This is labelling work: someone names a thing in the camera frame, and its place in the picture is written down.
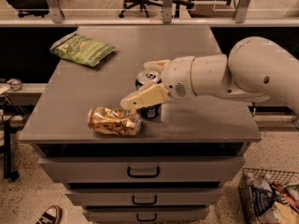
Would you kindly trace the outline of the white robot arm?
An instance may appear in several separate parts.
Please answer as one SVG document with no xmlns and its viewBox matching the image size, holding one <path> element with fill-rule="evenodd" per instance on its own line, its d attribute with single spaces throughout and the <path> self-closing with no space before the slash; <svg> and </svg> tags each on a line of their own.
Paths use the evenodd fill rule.
<svg viewBox="0 0 299 224">
<path fill-rule="evenodd" d="M 260 103 L 275 99 L 299 114 L 299 61 L 280 45 L 251 36 L 237 42 L 229 55 L 179 57 L 144 63 L 159 73 L 121 99 L 121 107 L 137 110 L 162 104 L 167 98 L 211 95 L 224 100 Z"/>
</svg>

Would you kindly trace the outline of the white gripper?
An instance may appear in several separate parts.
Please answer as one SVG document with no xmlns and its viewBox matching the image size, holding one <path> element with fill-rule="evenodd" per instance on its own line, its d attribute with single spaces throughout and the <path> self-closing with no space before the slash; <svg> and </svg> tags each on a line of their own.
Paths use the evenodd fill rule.
<svg viewBox="0 0 299 224">
<path fill-rule="evenodd" d="M 192 99 L 191 68 L 193 56 L 179 57 L 172 61 L 149 61 L 143 64 L 146 70 L 161 74 L 164 84 L 142 86 L 138 91 L 121 99 L 121 107 L 126 110 L 137 110 L 143 107 L 162 104 L 169 95 L 174 99 Z"/>
</svg>

